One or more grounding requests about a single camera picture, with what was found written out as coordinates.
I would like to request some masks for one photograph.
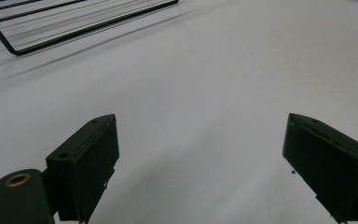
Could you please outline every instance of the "white table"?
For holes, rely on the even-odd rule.
[[[282,157],[290,112],[358,140],[358,0],[181,0],[29,56],[0,43],[0,177],[117,115],[90,223],[335,223]]]

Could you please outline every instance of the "screw hole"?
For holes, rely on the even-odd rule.
[[[5,185],[8,187],[17,187],[18,185],[21,185],[25,182],[27,182],[31,176],[29,174],[19,174],[19,175],[13,175],[11,178],[9,178]]]
[[[65,159],[65,158],[67,158],[68,156],[69,156],[68,153],[63,152],[63,153],[61,153],[58,157],[60,157],[61,159]]]

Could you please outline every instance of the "metal wire rack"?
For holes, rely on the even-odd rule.
[[[10,53],[24,55],[130,21],[178,1],[0,0],[0,41]]]

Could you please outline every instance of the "mounting hole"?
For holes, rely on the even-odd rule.
[[[19,175],[13,175],[11,178],[9,178],[5,182],[5,185],[10,188],[17,187],[17,186],[27,182],[30,178],[31,178],[31,176],[26,173],[19,174]]]
[[[58,157],[60,157],[60,159],[65,159],[65,158],[67,158],[68,156],[69,156],[68,153],[63,152],[63,153],[61,153]]]

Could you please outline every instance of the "brass insert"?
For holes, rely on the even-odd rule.
[[[5,185],[10,188],[17,187],[17,186],[27,182],[30,178],[31,178],[31,175],[26,174],[26,173],[13,175],[11,178],[9,178],[5,182]]]

